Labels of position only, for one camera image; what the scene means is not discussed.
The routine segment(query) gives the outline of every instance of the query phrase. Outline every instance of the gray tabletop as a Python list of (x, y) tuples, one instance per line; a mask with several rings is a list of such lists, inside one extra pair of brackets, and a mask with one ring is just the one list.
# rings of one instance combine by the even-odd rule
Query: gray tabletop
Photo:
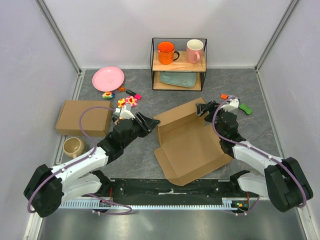
[[(101, 100), (102, 92), (92, 85), (92, 77), (97, 70), (86, 70), (81, 86), (79, 100)], [(132, 112), (142, 112), (146, 117), (153, 117), (199, 97), (206, 102), (220, 101), (221, 94), (235, 95), (241, 102), (246, 103), (253, 113), (245, 115), (240, 110), (233, 111), (239, 122), (239, 133), (254, 146), (272, 154), (279, 155), (267, 109), (263, 100), (260, 86), (254, 69), (208, 69), (203, 91), (162, 91), (152, 90), (151, 73), (149, 69), (123, 69), (125, 80), (123, 87), (142, 96), (138, 109)], [(121, 98), (128, 96), (125, 92), (115, 92), (111, 99), (113, 106)], [(87, 149), (93, 147), (88, 139), (82, 138)], [(109, 178), (165, 178), (163, 171), (154, 155), (159, 147), (155, 133), (145, 138), (137, 138), (116, 161), (101, 167)], [(67, 156), (62, 161), (69, 161)], [(207, 174), (207, 179), (228, 179), (229, 176), (241, 171), (250, 170), (257, 173), (246, 163), (234, 159), (229, 164)]]

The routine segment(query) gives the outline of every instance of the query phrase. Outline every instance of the pink mug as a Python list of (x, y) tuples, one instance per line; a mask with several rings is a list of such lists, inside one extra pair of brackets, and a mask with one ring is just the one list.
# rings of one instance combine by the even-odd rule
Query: pink mug
[(204, 52), (204, 43), (198, 39), (189, 40), (186, 44), (186, 59), (191, 64), (199, 62)]

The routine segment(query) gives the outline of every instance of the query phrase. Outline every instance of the closed cardboard box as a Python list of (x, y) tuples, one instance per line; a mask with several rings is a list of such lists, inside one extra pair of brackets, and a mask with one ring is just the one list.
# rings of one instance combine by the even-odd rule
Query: closed cardboard box
[[(110, 101), (66, 100), (56, 124), (56, 130), (62, 135), (83, 136), (79, 127), (79, 118), (86, 109), (95, 106), (112, 108)], [(111, 118), (111, 110), (95, 108), (84, 114), (81, 125), (89, 136), (104, 137), (109, 132)]]
[(155, 129), (161, 146), (154, 151), (155, 157), (166, 179), (178, 186), (232, 161), (222, 151), (212, 125), (205, 126), (205, 116), (197, 116), (196, 103), (206, 102), (200, 97), (153, 117), (161, 121)]

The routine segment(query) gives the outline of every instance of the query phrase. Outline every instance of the cup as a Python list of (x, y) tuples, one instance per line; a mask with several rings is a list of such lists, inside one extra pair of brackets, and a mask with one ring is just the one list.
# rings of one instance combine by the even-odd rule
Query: cup
[(63, 144), (63, 151), (65, 155), (70, 158), (77, 158), (86, 150), (84, 141), (77, 137), (68, 138)]
[(169, 41), (163, 41), (158, 44), (158, 59), (162, 64), (170, 64), (180, 57), (180, 53), (175, 51), (175, 45)]
[(196, 64), (200, 61), (201, 55), (204, 52), (204, 43), (198, 39), (189, 40), (186, 44), (186, 59), (191, 64)]

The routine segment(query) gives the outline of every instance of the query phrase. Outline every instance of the white wall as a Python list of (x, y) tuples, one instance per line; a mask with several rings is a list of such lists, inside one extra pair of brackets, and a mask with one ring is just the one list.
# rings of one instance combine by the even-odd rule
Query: white wall
[(81, 68), (149, 68), (153, 37), (208, 38), (208, 67), (255, 66), (290, 0), (45, 0)]
[(23, 191), (37, 166), (52, 164), (76, 73), (33, 0), (1, 1), (0, 56), (0, 238), (21, 240)]
[(320, 1), (302, 0), (260, 71), (286, 156), (313, 189), (320, 223)]

